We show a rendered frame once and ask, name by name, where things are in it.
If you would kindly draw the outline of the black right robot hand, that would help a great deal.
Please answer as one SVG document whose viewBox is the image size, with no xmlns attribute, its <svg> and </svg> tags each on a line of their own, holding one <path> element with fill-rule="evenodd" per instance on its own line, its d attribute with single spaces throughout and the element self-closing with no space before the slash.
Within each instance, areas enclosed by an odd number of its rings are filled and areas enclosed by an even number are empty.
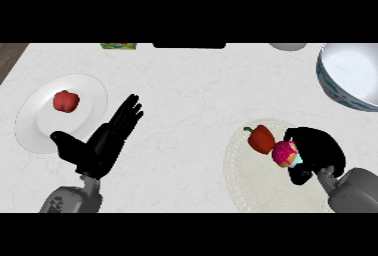
<svg viewBox="0 0 378 256">
<path fill-rule="evenodd" d="M 287 169 L 290 182 L 302 185 L 321 168 L 333 167 L 333 177 L 344 174 L 345 155 L 332 136 L 308 127 L 287 128 L 284 141 L 292 141 L 302 162 Z"/>
</svg>

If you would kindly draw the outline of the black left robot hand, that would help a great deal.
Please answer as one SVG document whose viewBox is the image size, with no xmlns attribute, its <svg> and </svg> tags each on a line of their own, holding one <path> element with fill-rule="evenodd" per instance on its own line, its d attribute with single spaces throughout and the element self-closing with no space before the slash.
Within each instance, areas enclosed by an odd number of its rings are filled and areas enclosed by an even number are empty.
<svg viewBox="0 0 378 256">
<path fill-rule="evenodd" d="M 98 180 L 110 172 L 125 140 L 143 116 L 140 108 L 138 96 L 131 94 L 110 120 L 98 126 L 87 142 L 63 131 L 54 131 L 50 134 L 59 158 L 76 166 L 78 174 Z"/>
</svg>

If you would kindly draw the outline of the pink frosted cupcake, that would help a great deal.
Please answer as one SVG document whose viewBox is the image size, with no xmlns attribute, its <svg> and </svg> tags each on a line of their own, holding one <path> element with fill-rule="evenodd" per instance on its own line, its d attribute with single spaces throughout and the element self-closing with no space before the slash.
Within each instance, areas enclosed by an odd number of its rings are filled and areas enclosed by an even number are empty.
<svg viewBox="0 0 378 256">
<path fill-rule="evenodd" d="M 292 141 L 280 141 L 271 149 L 271 159 L 282 168 L 293 168 L 302 162 L 299 152 Z"/>
</svg>

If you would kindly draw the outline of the cream round placemat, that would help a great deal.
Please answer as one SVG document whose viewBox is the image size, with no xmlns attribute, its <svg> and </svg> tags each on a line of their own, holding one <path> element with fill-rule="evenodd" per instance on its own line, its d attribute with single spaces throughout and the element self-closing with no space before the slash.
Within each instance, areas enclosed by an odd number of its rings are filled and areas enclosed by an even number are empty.
<svg viewBox="0 0 378 256">
<path fill-rule="evenodd" d="M 249 132 L 245 127 L 264 125 L 277 141 L 292 124 L 264 118 L 243 124 L 224 151 L 222 173 L 231 202 L 240 212 L 256 213 L 332 213 L 327 195 L 311 177 L 302 186 L 292 184 L 287 169 L 280 168 L 270 155 L 253 151 L 248 144 Z"/>
</svg>

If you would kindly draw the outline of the white bowl with blue pattern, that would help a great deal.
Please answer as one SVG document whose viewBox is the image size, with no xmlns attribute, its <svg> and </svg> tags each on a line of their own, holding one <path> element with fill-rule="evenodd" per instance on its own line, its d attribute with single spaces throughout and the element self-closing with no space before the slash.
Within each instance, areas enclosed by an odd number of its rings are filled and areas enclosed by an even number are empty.
<svg viewBox="0 0 378 256">
<path fill-rule="evenodd" d="M 378 112 L 378 43 L 326 43 L 317 55 L 316 76 L 336 103 Z"/>
</svg>

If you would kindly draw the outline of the red bell pepper with stem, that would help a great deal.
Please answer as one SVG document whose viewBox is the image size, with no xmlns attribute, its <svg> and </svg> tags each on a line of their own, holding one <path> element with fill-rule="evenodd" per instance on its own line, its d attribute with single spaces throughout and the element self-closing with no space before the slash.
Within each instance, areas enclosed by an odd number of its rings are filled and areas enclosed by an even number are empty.
<svg viewBox="0 0 378 256">
<path fill-rule="evenodd" d="M 248 144 L 251 148 L 267 155 L 274 146 L 274 137 L 270 130 L 264 125 L 258 125 L 255 128 L 245 127 L 243 130 L 249 132 Z"/>
</svg>

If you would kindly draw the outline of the white round plate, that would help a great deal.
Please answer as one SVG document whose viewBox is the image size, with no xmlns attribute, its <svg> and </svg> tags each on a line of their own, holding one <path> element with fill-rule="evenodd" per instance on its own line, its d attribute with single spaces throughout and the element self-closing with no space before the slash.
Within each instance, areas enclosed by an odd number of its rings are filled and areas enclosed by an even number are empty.
<svg viewBox="0 0 378 256">
<path fill-rule="evenodd" d="M 70 113 L 53 108 L 53 97 L 63 90 L 79 98 Z M 97 78 L 70 74 L 53 79 L 33 91 L 19 109 L 14 137 L 20 147 L 31 153 L 54 153 L 57 148 L 50 139 L 54 131 L 63 131 L 82 140 L 101 123 L 106 105 L 106 88 Z"/>
</svg>

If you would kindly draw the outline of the small red bell pepper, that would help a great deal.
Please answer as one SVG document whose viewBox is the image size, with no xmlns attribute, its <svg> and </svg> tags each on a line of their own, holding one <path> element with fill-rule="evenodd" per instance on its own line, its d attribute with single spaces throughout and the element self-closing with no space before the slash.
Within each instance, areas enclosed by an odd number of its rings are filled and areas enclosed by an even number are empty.
<svg viewBox="0 0 378 256">
<path fill-rule="evenodd" d="M 53 108 L 64 113 L 70 113 L 75 111 L 79 103 L 79 97 L 75 93 L 63 90 L 54 94 L 53 97 Z"/>
</svg>

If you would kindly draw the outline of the green and yellow box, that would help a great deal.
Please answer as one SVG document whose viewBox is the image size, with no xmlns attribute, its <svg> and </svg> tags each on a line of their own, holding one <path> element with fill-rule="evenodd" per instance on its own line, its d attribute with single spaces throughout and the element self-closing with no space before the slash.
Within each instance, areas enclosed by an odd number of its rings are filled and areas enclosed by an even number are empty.
<svg viewBox="0 0 378 256">
<path fill-rule="evenodd" d="M 134 50 L 137 43 L 100 43 L 103 49 Z"/>
</svg>

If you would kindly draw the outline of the grey round object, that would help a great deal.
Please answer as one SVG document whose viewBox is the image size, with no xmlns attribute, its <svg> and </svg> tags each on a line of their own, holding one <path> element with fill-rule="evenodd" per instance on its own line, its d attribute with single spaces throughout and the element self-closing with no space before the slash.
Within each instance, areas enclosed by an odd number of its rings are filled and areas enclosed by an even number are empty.
<svg viewBox="0 0 378 256">
<path fill-rule="evenodd" d="M 268 43 L 270 46 L 280 51 L 298 51 L 301 50 L 307 43 Z"/>
</svg>

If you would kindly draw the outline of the black flat appliance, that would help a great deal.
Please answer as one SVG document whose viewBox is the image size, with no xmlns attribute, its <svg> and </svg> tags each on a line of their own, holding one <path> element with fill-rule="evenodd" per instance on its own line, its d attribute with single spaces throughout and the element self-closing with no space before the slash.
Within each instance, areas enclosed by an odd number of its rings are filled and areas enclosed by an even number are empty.
<svg viewBox="0 0 378 256">
<path fill-rule="evenodd" d="M 153 43 L 158 49 L 222 49 L 225 43 Z"/>
</svg>

